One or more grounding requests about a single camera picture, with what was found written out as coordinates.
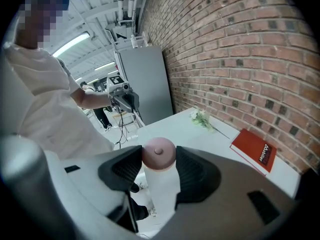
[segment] red book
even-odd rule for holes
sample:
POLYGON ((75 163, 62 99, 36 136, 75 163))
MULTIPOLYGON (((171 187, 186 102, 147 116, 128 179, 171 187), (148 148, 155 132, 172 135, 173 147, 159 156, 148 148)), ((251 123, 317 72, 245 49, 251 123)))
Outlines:
POLYGON ((261 168, 263 168, 267 172, 271 172, 277 153, 277 149, 273 145, 246 129, 241 130, 239 135, 232 142, 232 145, 236 148, 233 148, 232 146, 231 148, 251 163, 256 169, 264 172, 264 170, 261 170, 261 168))

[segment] ceiling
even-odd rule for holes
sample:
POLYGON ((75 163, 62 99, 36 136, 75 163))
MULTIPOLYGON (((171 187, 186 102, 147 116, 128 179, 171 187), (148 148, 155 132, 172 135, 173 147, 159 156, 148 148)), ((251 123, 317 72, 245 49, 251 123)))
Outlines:
MULTIPOLYGON (((143 10, 144 3, 145 0, 137 1, 136 22, 141 17, 140 12, 143 10)), ((129 19, 127 11, 128 0, 124 0, 124 20, 129 19)), ((43 47, 53 54, 79 34, 88 32, 90 38, 76 44, 59 56, 74 79, 81 77, 81 81, 90 82, 96 78, 106 77, 109 72, 116 70, 114 66, 97 71, 94 69, 115 62, 110 36, 105 30, 106 28, 112 32, 117 49, 120 51, 132 49, 130 41, 132 23, 125 22, 121 24, 121 27, 119 26, 117 0, 70 0, 66 13, 67 24, 64 25, 63 34, 51 34, 49 41, 43 47), (115 34, 118 30, 127 39, 120 38, 118 40, 115 34)))

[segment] ceiling light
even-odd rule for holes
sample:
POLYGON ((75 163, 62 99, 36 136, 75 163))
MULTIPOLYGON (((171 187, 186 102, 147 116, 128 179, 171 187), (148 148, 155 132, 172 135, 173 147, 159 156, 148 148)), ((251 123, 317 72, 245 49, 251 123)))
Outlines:
POLYGON ((95 70, 100 70, 100 69, 102 69, 102 68, 105 68, 105 67, 108 67, 108 66, 111 66, 111 65, 114 65, 114 64, 116 64, 116 63, 111 62, 111 63, 105 64, 105 65, 103 65, 103 66, 97 67, 95 70))
POLYGON ((96 79, 94 79, 94 80, 92 80, 92 81, 88 82, 88 85, 90 85, 90 84, 92 84, 93 82, 98 81, 98 80, 99 80, 99 78, 96 78, 96 79))
POLYGON ((112 71, 112 72, 108 73, 108 75, 115 73, 115 72, 118 72, 118 70, 112 71))
POLYGON ((52 56, 58 57, 62 53, 64 53, 66 50, 71 48, 72 46, 76 45, 77 43, 80 43, 81 41, 89 38, 90 35, 88 32, 84 32, 81 35, 78 35, 76 38, 72 39, 70 42, 67 42, 64 46, 62 46, 60 49, 58 49, 52 56))

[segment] pink round object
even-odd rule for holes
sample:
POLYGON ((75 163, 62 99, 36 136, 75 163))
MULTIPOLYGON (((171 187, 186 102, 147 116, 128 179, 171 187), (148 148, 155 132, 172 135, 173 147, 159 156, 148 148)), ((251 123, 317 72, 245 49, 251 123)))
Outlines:
POLYGON ((176 147, 167 138, 153 138, 142 149, 142 161, 155 171, 169 169, 176 160, 176 147))

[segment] book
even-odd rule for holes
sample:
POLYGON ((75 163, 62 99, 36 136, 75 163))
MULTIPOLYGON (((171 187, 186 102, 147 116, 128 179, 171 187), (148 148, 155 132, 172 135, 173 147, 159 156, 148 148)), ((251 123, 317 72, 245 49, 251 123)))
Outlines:
POLYGON ((242 129, 230 148, 262 174, 271 172, 277 148, 254 133, 242 129))

